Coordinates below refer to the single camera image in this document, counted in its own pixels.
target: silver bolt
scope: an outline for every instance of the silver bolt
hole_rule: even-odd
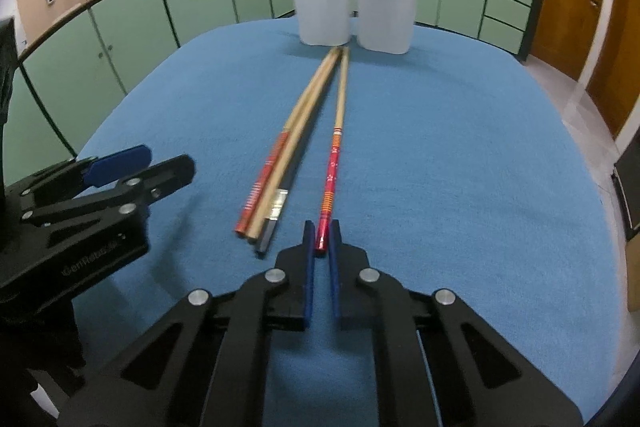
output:
[[[359,277],[364,282],[375,282],[380,279],[380,272],[374,268],[364,268],[360,270]]]
[[[209,300],[209,294],[206,290],[194,290],[187,297],[189,302],[194,306],[202,306]]]
[[[136,209],[135,203],[125,203],[118,209],[118,212],[124,215],[132,213]]]
[[[286,273],[284,270],[280,268],[271,268],[264,273],[264,278],[267,279],[271,283],[281,282],[286,277]]]
[[[436,291],[436,301],[438,301],[443,306],[449,306],[450,304],[453,304],[455,300],[456,294],[451,290],[442,289]]]

